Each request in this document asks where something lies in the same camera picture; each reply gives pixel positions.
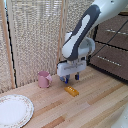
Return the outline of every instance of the wooden surface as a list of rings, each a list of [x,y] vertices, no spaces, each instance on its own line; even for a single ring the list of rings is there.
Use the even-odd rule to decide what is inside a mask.
[[[128,86],[87,67],[80,80],[71,76],[65,85],[57,75],[50,88],[39,88],[37,82],[3,93],[20,94],[34,104],[34,114],[24,128],[110,128],[128,102]],[[72,97],[65,86],[79,95]]]

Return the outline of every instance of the cup handle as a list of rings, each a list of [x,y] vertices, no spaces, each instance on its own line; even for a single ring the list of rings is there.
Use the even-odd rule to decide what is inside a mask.
[[[49,87],[49,86],[51,85],[51,83],[52,83],[52,77],[51,77],[51,75],[49,74],[46,78],[47,78],[48,81],[49,81],[49,85],[48,85],[48,87]]]

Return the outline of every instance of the cabinet handle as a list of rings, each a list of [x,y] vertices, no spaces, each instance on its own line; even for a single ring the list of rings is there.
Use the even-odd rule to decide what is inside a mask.
[[[107,32],[112,32],[112,33],[116,33],[116,31],[113,31],[112,29],[111,29],[111,30],[105,30],[105,31],[107,31]],[[128,33],[118,32],[118,34],[127,35],[127,36],[128,36]]]
[[[115,64],[115,65],[121,67],[121,65],[120,65],[119,63],[116,63],[116,62],[114,62],[114,61],[108,60],[108,59],[106,59],[106,58],[104,58],[104,57],[101,57],[101,56],[97,56],[97,57],[100,58],[100,59],[102,59],[102,60],[105,60],[105,61],[107,61],[107,62],[110,62],[110,63],[112,63],[112,64]]]

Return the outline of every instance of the white plate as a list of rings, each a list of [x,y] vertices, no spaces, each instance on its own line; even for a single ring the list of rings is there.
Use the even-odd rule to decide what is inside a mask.
[[[32,102],[22,95],[7,95],[0,98],[0,128],[20,128],[33,115]]]

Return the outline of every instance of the plate rim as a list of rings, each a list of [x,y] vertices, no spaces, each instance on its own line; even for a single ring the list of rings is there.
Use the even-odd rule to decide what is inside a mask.
[[[29,105],[31,107],[30,112],[29,112],[30,115],[28,118],[25,119],[25,117],[27,115],[27,114],[25,114],[24,117],[18,121],[19,123],[17,122],[17,123],[11,124],[11,125],[0,124],[0,126],[2,126],[2,128],[12,128],[12,127],[13,128],[20,128],[20,127],[24,126],[25,124],[27,124],[30,121],[30,119],[32,118],[33,112],[34,112],[34,105],[29,98],[27,98],[26,96],[23,96],[23,95],[18,95],[18,94],[6,95],[6,96],[1,97],[0,98],[0,104],[1,104],[1,99],[9,98],[9,97],[19,97],[19,98],[23,98],[23,99],[26,99],[27,101],[29,101]]]

